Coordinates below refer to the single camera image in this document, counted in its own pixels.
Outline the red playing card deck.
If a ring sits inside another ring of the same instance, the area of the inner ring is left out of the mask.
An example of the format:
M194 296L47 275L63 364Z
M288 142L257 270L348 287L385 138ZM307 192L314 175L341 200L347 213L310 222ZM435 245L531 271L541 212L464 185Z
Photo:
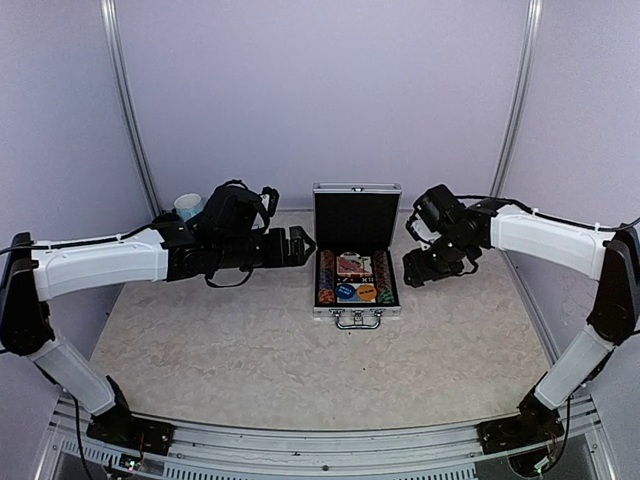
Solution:
M341 278L363 279L373 276L370 256L340 255L336 260L336 273Z

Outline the aluminium poker case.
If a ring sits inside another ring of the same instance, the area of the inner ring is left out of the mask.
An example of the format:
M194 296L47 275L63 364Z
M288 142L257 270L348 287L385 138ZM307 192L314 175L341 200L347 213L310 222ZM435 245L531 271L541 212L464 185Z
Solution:
M313 186L316 319L354 331L400 316L391 244L401 195L397 183Z

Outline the blue small blind button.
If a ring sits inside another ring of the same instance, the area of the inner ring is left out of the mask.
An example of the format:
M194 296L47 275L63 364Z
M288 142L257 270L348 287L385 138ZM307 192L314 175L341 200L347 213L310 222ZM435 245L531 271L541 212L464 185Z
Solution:
M335 289L336 300L339 303L352 302L357 297L356 288L350 283L341 283Z

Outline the orange big blind button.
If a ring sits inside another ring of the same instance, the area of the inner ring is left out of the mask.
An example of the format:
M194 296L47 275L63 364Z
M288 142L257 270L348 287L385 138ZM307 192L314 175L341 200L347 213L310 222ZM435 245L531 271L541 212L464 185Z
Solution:
M356 295L360 302L374 302L377 298L377 289L372 284L361 284L356 288Z

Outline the clear round disc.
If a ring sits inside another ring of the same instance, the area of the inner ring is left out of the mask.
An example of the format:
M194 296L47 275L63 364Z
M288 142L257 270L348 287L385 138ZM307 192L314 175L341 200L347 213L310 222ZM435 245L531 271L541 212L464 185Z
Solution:
M358 254L352 253L344 253L337 258L337 266L341 271L352 271L354 266L354 261L361 259L362 257Z

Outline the orange poker chip stack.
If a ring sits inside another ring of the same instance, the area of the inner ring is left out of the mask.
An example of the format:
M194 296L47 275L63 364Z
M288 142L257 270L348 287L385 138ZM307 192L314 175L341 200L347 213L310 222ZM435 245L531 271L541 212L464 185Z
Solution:
M318 291L318 303L325 304L333 304L336 302L335 292L331 289L321 289Z

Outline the black triangular dealer button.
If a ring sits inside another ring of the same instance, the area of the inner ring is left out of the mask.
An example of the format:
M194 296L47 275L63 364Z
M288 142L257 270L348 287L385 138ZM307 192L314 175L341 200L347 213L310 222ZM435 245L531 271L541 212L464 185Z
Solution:
M354 261L352 274L355 276L372 276L373 267L370 257L363 257Z

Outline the green poker chip stack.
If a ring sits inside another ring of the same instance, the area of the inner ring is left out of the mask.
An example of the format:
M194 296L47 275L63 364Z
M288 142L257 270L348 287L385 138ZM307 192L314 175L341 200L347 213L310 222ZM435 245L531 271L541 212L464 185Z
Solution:
M392 290L383 289L378 293L377 302L380 304L394 304L395 303L395 295Z

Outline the dark green mug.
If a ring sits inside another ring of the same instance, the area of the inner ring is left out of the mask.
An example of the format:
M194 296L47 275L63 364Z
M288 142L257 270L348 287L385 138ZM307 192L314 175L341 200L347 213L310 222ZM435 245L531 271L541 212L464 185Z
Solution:
M155 217L152 220L153 224L161 224L161 223L167 223L167 222L172 222L176 219L176 215L170 212L166 212L164 214L158 215L157 217Z

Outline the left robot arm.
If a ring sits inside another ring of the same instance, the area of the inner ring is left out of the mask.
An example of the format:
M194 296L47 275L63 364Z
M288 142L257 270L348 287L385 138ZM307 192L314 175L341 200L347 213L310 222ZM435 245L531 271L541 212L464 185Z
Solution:
M255 193L230 180L189 219L165 213L128 233L58 243L15 235L1 252L2 347L66 389L115 442L133 443L140 424L119 386L55 331L49 301L98 287L198 276L214 287L220 270L251 276L257 269L303 266L316 244L300 226L271 227L278 202L273 188Z

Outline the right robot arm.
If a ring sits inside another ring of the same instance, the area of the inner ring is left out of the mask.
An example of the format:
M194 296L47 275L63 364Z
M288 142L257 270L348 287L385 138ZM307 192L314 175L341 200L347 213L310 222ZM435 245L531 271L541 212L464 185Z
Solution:
M556 410L613 351L636 335L639 319L639 236L634 223L587 225L539 212L515 199L455 195L428 189L406 223L419 247L402 258L406 285L466 275L484 250L535 257L598 283L586 325L523 399L511 433L523 444L546 432Z

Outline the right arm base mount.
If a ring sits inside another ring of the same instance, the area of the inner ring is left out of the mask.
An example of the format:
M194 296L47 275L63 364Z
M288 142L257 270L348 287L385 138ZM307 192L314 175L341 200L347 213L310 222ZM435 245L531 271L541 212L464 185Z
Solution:
M548 441L553 435L561 437L565 430L560 420L539 423L517 415L481 422L477 433L483 453L489 455Z

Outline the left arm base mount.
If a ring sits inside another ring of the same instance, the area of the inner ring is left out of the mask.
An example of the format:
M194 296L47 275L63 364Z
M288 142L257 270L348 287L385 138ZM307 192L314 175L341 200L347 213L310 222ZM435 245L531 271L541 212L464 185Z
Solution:
M143 454L167 456L174 431L175 427L167 422L131 415L104 414L91 419L87 436Z

